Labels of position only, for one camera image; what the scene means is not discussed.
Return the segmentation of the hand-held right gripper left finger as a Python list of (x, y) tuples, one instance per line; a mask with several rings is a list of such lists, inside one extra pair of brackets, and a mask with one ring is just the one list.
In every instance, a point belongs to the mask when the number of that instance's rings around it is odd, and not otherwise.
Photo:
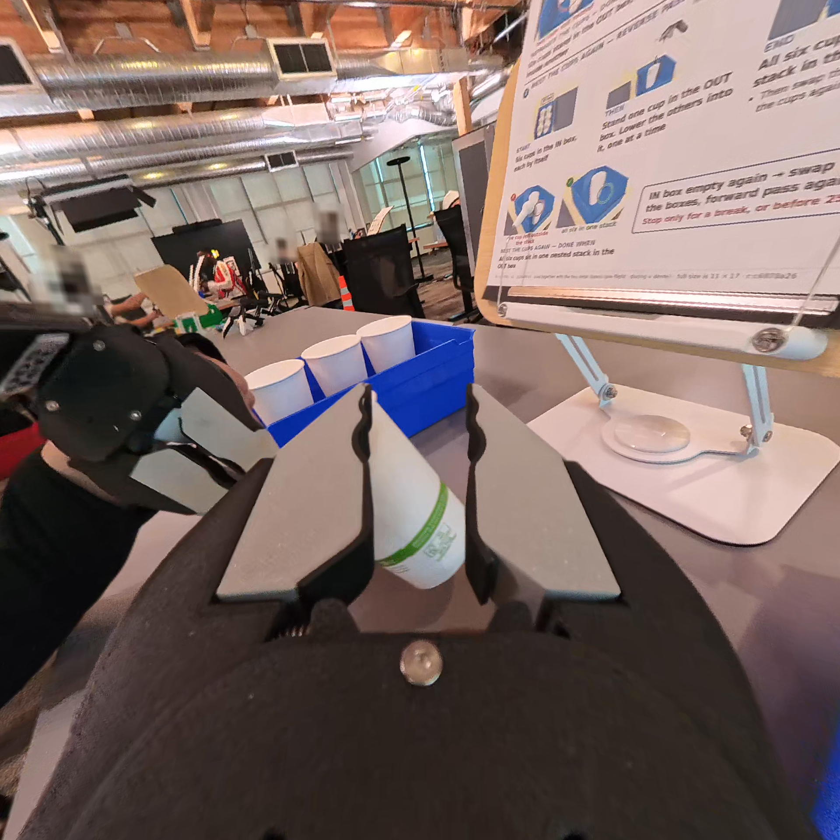
[(217, 588), (221, 602), (351, 604), (371, 582), (372, 396), (354, 386), (280, 448)]

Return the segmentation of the wooden board stand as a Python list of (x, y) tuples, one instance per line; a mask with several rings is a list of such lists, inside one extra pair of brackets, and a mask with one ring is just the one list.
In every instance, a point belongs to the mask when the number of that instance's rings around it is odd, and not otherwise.
[(136, 287), (168, 319), (209, 313), (208, 303), (173, 266), (164, 265), (133, 275)]

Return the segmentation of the black backing board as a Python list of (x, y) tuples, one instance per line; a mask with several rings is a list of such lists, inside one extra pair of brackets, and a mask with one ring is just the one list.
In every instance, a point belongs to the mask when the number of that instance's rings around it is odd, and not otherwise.
[(816, 296), (802, 307), (798, 295), (737, 295), (735, 293), (683, 293), (675, 291), (575, 290), (526, 288), (516, 292), (506, 287), (501, 302), (572, 308), (584, 312), (624, 317), (681, 317), (734, 322), (790, 325), (803, 310), (799, 325), (838, 329), (838, 296)]

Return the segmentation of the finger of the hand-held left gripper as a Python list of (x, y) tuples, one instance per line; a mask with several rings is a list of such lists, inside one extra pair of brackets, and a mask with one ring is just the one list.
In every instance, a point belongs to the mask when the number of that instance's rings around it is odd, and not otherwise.
[(233, 461), (198, 446), (164, 446), (141, 456), (129, 477), (177, 510), (208, 513), (245, 475)]
[(241, 419), (196, 388), (154, 431), (155, 442), (192, 445), (199, 454), (235, 470), (250, 470), (279, 450), (270, 432), (246, 408)]

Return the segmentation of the white air vent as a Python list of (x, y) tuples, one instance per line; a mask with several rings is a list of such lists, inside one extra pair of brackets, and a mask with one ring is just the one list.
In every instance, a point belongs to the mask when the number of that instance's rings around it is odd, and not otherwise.
[(281, 81), (336, 81), (333, 53), (323, 38), (265, 38), (269, 56)]

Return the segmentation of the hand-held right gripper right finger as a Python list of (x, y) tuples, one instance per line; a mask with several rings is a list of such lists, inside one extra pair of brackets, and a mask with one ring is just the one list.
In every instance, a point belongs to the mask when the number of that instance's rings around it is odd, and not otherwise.
[(621, 588), (562, 455), (483, 387), (466, 394), (465, 573), (481, 605), (614, 602)]

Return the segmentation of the black mesh office chair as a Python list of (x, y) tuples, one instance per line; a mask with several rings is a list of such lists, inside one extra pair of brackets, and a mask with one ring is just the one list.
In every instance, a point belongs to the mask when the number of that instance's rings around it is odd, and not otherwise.
[(357, 312), (425, 319), (406, 226), (342, 242), (344, 278)]

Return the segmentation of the blue plastic bin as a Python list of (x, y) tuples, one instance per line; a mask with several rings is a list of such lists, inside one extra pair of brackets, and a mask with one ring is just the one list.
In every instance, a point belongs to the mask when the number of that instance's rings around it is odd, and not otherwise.
[(823, 839), (839, 839), (839, 751), (828, 761), (812, 808), (812, 822)]
[[(473, 329), (413, 320), (413, 336), (415, 358), (381, 374), (374, 373), (363, 350), (368, 376), (360, 383), (371, 387), (408, 437), (463, 408), (467, 384), (475, 380)], [(325, 397), (307, 366), (306, 373), (314, 404), (268, 426), (279, 446), (289, 443), (352, 388)]]

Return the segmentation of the printed instruction sheet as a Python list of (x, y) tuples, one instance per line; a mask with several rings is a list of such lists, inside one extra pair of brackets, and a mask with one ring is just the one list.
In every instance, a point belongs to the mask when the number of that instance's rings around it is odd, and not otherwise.
[(838, 2), (531, 2), (487, 285), (838, 295)]

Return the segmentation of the white and wood document stand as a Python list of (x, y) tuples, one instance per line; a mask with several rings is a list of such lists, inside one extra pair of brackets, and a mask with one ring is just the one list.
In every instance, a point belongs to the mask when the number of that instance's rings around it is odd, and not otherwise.
[[(564, 457), (579, 462), (605, 487), (712, 541), (761, 545), (774, 539), (838, 467), (838, 445), (798, 427), (772, 422), (768, 369), (838, 376), (838, 333), (802, 329), (799, 336), (823, 341), (810, 360), (755, 353), (747, 338), (757, 324), (666, 316), (629, 318), (625, 313), (537, 306), (536, 322), (516, 312), (517, 303), (486, 297), (492, 250), (497, 241), (490, 210), (501, 204), (511, 141), (511, 115), (518, 81), (514, 63), (501, 97), (490, 160), (485, 219), (476, 262), (479, 310), (497, 326), (536, 330), (560, 341), (590, 387), (549, 409), (532, 429)], [(610, 381), (585, 339), (656, 351), (689, 354), (737, 364), (749, 400), (749, 416), (630, 387), (614, 398), (620, 419), (660, 415), (688, 426), (689, 442), (670, 454), (624, 447), (607, 427)]]

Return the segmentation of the person's left forearm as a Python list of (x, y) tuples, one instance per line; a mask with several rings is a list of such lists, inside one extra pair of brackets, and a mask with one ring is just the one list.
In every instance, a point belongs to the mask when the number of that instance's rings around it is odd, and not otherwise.
[(2, 706), (107, 590), (155, 514), (95, 496), (39, 451), (17, 466), (1, 508)]

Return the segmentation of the silver ventilation duct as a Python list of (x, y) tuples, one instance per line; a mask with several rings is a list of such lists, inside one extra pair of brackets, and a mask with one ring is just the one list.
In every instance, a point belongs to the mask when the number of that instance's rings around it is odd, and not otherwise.
[(323, 103), (16, 127), (2, 130), (2, 188), (129, 172), (158, 157), (189, 163), (363, 137), (360, 119), (331, 119)]
[(499, 56), (459, 49), (346, 52), (332, 69), (286, 73), (275, 52), (31, 56), (5, 45), (3, 118), (447, 85), (503, 68)]

